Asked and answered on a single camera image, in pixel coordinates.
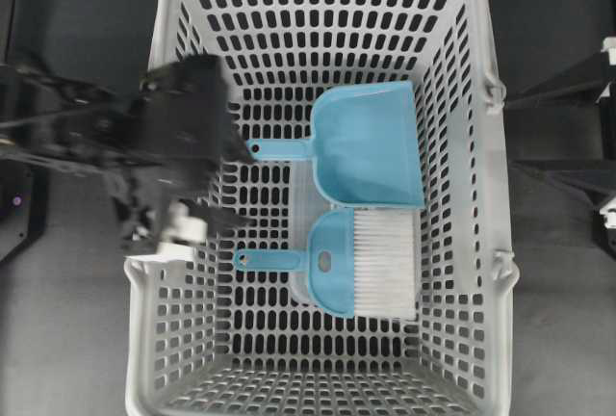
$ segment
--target white bristles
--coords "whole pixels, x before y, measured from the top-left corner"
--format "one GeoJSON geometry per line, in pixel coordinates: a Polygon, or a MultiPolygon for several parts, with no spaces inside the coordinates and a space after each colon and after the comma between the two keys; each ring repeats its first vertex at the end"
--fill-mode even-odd
{"type": "Polygon", "coordinates": [[[414,211],[355,211],[355,315],[415,320],[414,211]]]}

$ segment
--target hand brush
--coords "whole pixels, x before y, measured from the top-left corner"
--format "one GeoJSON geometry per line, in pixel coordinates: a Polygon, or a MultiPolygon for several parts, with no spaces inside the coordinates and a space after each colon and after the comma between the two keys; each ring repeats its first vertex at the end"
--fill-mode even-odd
{"type": "Polygon", "coordinates": [[[338,209],[313,226],[306,250],[241,249],[245,272],[307,273],[315,303],[337,317],[415,320],[414,212],[338,209]]]}

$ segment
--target white plastic basket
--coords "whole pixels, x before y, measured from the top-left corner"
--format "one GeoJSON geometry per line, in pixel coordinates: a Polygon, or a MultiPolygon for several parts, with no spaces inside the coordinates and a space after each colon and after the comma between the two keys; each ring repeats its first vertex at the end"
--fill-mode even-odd
{"type": "Polygon", "coordinates": [[[225,61],[245,138],[309,135],[332,85],[413,81],[419,318],[343,321],[302,303],[284,273],[236,273],[234,249],[288,247],[318,212],[305,170],[226,164],[209,199],[257,226],[192,261],[126,262],[129,414],[508,414],[518,270],[487,0],[159,0],[150,65],[204,51],[225,61]]]}

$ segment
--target dustpan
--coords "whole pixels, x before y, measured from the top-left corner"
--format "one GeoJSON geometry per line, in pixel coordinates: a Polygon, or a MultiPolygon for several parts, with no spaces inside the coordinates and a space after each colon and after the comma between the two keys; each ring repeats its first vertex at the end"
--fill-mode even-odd
{"type": "Polygon", "coordinates": [[[424,207],[410,82],[337,87],[315,102],[312,137],[253,140],[263,161],[313,162],[326,199],[348,207],[424,207]]]}

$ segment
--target brush handle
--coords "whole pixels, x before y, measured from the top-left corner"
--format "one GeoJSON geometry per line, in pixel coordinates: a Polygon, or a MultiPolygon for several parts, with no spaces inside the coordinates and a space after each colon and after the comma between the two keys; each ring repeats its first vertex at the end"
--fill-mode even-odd
{"type": "Polygon", "coordinates": [[[236,251],[233,265],[241,272],[303,272],[308,253],[303,250],[242,249],[236,251]]]}

